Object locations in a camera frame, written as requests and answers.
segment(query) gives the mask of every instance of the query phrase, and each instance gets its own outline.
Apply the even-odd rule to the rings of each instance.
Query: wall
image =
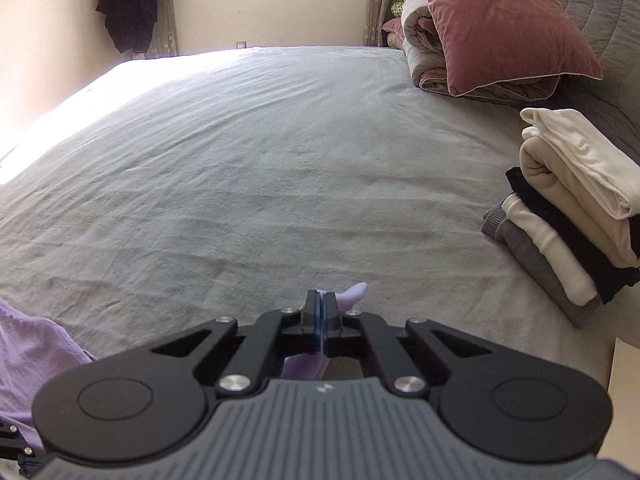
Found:
[[[174,0],[180,54],[248,46],[360,45],[365,0]]]
[[[0,0],[0,136],[25,129],[123,59],[95,5]]]

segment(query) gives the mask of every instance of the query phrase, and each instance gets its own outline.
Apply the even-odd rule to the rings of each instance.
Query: sunlight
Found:
[[[227,68],[246,55],[245,50],[223,50],[121,63],[36,120],[25,133],[2,134],[0,185],[9,182],[57,143],[143,93],[202,70]]]

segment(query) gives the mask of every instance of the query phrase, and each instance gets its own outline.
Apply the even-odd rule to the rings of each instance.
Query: gray rubber grip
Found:
[[[259,396],[222,402],[196,438],[154,462],[95,469],[54,458],[36,480],[565,480],[597,464],[489,457],[377,378],[271,380]]]

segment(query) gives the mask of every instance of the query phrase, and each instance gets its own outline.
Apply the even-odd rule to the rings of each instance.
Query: purple clothing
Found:
[[[43,449],[31,420],[33,397],[50,378],[89,362],[64,328],[0,300],[0,418],[15,424],[36,454]]]

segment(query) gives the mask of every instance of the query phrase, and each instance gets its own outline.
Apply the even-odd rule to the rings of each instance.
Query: bed sheet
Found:
[[[0,298],[100,357],[365,281],[391,324],[426,316],[606,384],[640,289],[575,330],[480,232],[523,127],[415,88],[391,49],[127,62],[4,161]]]

